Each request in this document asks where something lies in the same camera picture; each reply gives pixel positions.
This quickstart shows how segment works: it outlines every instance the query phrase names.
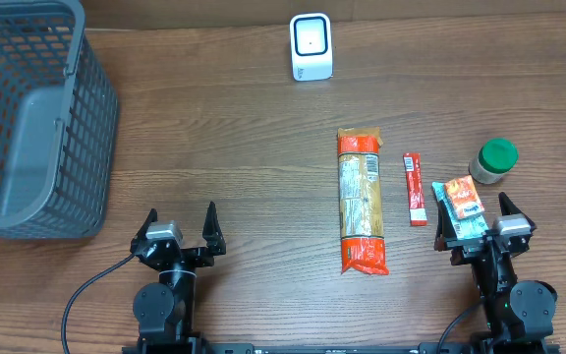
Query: wood grain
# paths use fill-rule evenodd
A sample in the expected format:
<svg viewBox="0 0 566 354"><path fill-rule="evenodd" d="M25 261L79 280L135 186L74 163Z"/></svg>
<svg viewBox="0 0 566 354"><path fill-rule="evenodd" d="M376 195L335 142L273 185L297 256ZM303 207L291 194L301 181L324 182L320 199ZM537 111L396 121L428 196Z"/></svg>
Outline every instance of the wood grain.
<svg viewBox="0 0 566 354"><path fill-rule="evenodd" d="M208 201L228 255L198 276L197 328L213 341L387 345L437 340L477 297L467 266L432 249L432 181L465 175L489 138L520 160L479 187L487 218L505 191L537 224L521 279L560 294L566 352L566 14L341 23L335 76L297 84L285 26L93 34L122 105L108 217L95 238L0 240L0 352L61 352L71 294L128 253L151 207L190 245ZM391 274L340 274L336 130L381 127ZM409 226L402 153L422 154L428 227ZM154 271L132 262L70 316L72 353L133 344L132 299ZM452 340L485 326L482 314Z"/></svg>
<svg viewBox="0 0 566 354"><path fill-rule="evenodd" d="M322 12L332 22L566 12L566 0L82 0L87 25L158 30L284 25Z"/></svg>

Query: laundry basket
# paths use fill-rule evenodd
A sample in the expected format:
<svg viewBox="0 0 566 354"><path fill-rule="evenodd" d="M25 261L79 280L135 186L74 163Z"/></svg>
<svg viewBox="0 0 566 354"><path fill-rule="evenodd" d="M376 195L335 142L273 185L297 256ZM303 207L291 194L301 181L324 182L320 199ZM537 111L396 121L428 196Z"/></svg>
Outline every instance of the laundry basket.
<svg viewBox="0 0 566 354"><path fill-rule="evenodd" d="M0 0L0 236L99 232L119 106L77 0Z"/></svg>

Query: snack package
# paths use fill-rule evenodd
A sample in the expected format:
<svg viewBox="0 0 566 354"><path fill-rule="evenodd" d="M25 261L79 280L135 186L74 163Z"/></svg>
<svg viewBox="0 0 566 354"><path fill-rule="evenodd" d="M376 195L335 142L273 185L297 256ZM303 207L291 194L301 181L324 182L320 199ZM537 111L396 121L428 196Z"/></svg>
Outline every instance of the snack package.
<svg viewBox="0 0 566 354"><path fill-rule="evenodd" d="M379 128L339 129L342 272L388 274L379 182Z"/></svg>
<svg viewBox="0 0 566 354"><path fill-rule="evenodd" d="M473 184L473 178L465 176L444 184L447 198L456 212L458 219L477 216L483 213L483 205Z"/></svg>
<svg viewBox="0 0 566 354"><path fill-rule="evenodd" d="M436 195L436 199L439 203L444 203L449 212L449 218L451 219L451 224L453 229L456 231L456 236L458 240L466 240L472 238L481 237L484 231L488 229L488 224L483 218L483 215L478 215L476 217L471 217L468 219L458 220L456 212L451 206L451 202L447 200L447 194L444 191L444 183L442 182L432 182L431 188L433 193Z"/></svg>
<svg viewBox="0 0 566 354"><path fill-rule="evenodd" d="M421 181L421 155L416 152L403 154L405 179L408 182L408 199L410 201L410 225L426 226L425 194Z"/></svg>

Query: green lid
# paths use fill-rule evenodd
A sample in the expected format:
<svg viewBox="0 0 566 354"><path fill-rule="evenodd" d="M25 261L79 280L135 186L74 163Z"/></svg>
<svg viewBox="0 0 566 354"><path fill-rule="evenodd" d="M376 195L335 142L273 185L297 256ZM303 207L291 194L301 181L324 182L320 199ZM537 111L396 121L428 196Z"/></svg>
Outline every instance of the green lid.
<svg viewBox="0 0 566 354"><path fill-rule="evenodd" d="M510 141L497 138L488 141L480 150L481 166L492 173L506 173L517 163L519 153Z"/></svg>

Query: orange and red package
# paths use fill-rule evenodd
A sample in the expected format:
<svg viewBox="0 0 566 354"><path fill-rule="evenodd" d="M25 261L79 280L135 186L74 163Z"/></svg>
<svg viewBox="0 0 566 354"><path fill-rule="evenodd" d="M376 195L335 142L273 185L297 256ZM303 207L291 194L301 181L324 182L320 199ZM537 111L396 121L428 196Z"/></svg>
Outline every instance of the orange and red package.
<svg viewBox="0 0 566 354"><path fill-rule="evenodd" d="M465 219L483 213L483 205L471 176L451 180L444 184L444 189L458 219Z"/></svg>
<svg viewBox="0 0 566 354"><path fill-rule="evenodd" d="M379 181L379 128L339 129L342 272L389 273Z"/></svg>

